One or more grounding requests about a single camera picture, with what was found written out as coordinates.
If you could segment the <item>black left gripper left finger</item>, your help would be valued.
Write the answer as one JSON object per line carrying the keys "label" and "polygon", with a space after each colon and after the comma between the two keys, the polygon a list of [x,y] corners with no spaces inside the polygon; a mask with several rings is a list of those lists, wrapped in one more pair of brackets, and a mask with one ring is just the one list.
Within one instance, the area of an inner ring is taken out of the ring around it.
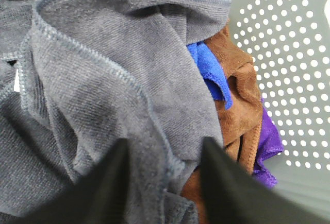
{"label": "black left gripper left finger", "polygon": [[123,223],[129,177],[128,140],[118,139],[76,185],[17,223]]}

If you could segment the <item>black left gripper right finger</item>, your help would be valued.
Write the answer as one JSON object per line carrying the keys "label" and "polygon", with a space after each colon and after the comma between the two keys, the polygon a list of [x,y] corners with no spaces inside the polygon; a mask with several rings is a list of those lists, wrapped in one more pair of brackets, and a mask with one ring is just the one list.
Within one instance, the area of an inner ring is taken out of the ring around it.
{"label": "black left gripper right finger", "polygon": [[210,223],[329,223],[254,180],[212,137],[203,138],[200,174]]}

